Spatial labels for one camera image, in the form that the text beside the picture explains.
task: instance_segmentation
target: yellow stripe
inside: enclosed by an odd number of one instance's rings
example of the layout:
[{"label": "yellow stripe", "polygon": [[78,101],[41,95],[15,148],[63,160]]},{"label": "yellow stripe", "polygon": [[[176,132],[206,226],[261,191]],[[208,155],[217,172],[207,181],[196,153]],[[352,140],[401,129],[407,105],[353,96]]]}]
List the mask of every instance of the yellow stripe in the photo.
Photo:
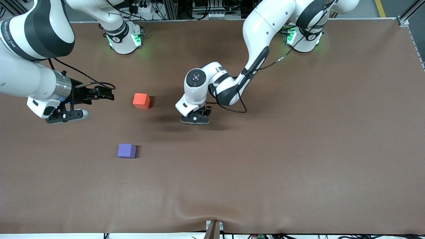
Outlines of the yellow stripe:
[{"label": "yellow stripe", "polygon": [[384,8],[382,7],[381,0],[375,0],[375,3],[376,3],[376,7],[378,8],[379,16],[380,17],[386,17],[385,12],[384,12]]}]

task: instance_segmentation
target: table surface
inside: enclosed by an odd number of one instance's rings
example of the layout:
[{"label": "table surface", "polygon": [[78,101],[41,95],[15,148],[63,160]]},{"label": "table surface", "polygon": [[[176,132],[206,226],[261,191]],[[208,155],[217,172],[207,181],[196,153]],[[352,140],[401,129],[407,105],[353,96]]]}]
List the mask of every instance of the table surface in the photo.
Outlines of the table surface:
[{"label": "table surface", "polygon": [[[115,84],[116,100],[49,125],[0,95],[0,232],[197,231],[218,219],[234,233],[425,233],[425,73],[408,30],[329,21],[315,50],[257,74],[248,113],[213,106],[209,125],[181,124],[190,69],[244,67],[242,24],[152,23],[130,55],[97,24],[73,25],[63,60]],[[270,49],[265,65],[288,50],[280,35]],[[136,109],[136,92],[153,107]],[[118,158],[120,143],[138,158]]]}]

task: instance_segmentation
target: blue cube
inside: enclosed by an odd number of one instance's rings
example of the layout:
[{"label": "blue cube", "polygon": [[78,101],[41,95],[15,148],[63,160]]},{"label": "blue cube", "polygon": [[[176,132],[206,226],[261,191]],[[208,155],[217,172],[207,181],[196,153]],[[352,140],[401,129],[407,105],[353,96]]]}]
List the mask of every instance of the blue cube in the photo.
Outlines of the blue cube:
[{"label": "blue cube", "polygon": [[119,144],[118,157],[122,159],[135,159],[136,147],[132,144]]}]

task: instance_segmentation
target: orange cube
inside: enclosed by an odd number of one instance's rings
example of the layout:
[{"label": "orange cube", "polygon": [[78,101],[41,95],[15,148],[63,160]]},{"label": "orange cube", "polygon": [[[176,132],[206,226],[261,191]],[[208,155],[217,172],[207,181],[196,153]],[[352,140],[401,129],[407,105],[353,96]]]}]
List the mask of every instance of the orange cube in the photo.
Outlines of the orange cube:
[{"label": "orange cube", "polygon": [[133,105],[139,109],[148,109],[150,98],[147,94],[135,93]]}]

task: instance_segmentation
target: cube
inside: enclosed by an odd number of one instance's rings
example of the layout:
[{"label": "cube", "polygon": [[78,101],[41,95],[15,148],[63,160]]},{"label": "cube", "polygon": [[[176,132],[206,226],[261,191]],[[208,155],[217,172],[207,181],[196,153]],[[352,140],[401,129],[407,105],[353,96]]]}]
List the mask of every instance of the cube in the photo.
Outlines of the cube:
[{"label": "cube", "polygon": [[148,109],[150,98],[147,94],[135,93],[133,99],[133,105],[139,109]]},{"label": "cube", "polygon": [[119,144],[118,157],[122,159],[135,159],[136,147],[132,144]]}]

